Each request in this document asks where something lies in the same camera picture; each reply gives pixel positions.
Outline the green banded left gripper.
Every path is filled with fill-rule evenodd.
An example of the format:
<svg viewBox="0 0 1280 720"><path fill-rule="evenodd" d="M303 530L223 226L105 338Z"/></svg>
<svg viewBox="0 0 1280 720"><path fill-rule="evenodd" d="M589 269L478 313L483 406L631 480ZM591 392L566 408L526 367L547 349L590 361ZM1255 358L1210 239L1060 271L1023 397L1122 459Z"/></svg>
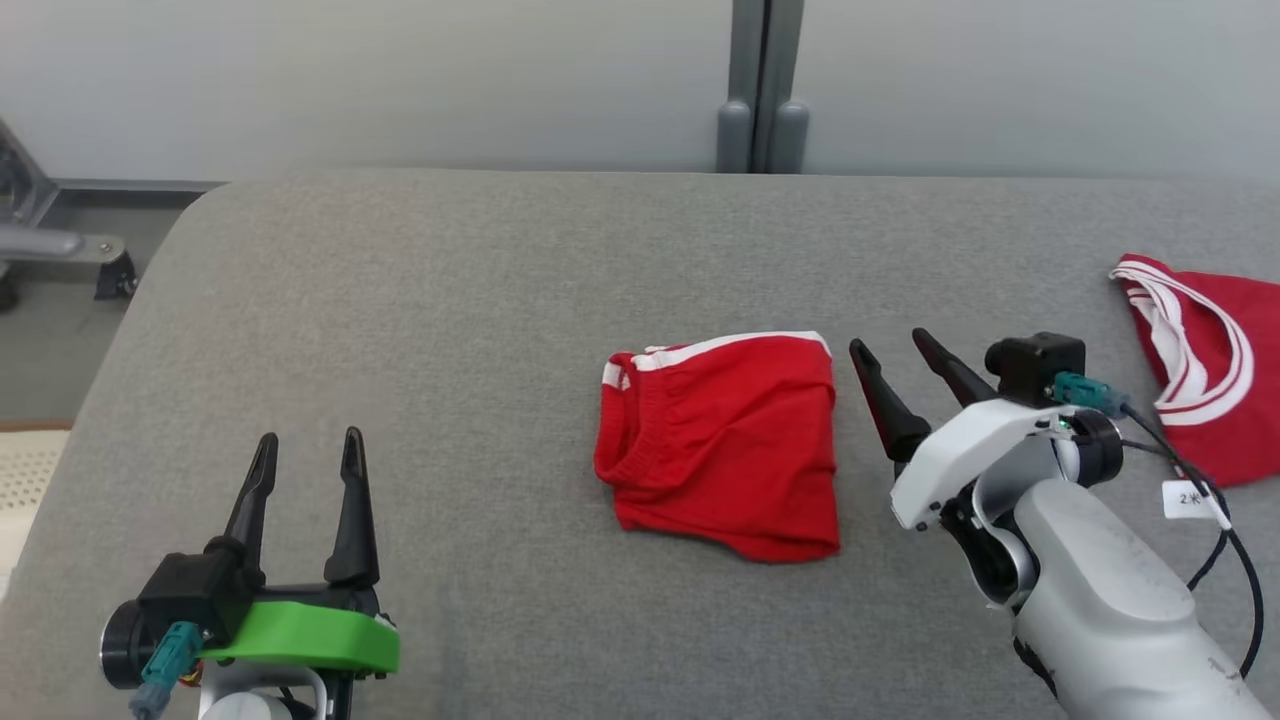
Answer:
<svg viewBox="0 0 1280 720"><path fill-rule="evenodd" d="M261 437L233 505L223 537L243 568L261 571L268 498L275 489L279 438ZM358 678L401 670L401 634L383 611L367 454L357 427L346 430L340 457L343 498L324 580L338 591L306 601L275 597L255 601L229 643L205 646L206 662L252 662L352 673Z"/></svg>

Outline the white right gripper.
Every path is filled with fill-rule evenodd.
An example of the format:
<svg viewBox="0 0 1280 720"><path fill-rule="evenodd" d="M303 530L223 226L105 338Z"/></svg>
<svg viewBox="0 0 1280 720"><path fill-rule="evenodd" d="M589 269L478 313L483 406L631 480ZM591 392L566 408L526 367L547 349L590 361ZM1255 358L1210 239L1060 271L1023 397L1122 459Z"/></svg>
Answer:
<svg viewBox="0 0 1280 720"><path fill-rule="evenodd" d="M884 455L895 464L909 462L890 493L902 528L938 524L941 509L965 488L972 489L980 524L991 527L1032 487L1068 478L1059 452L1065 436L1055 410L996 398L996 388L924 328L914 328L911 340L925 365L965 407L933 434L931 424L884 379L865 342L855 338L849 345Z"/></svg>

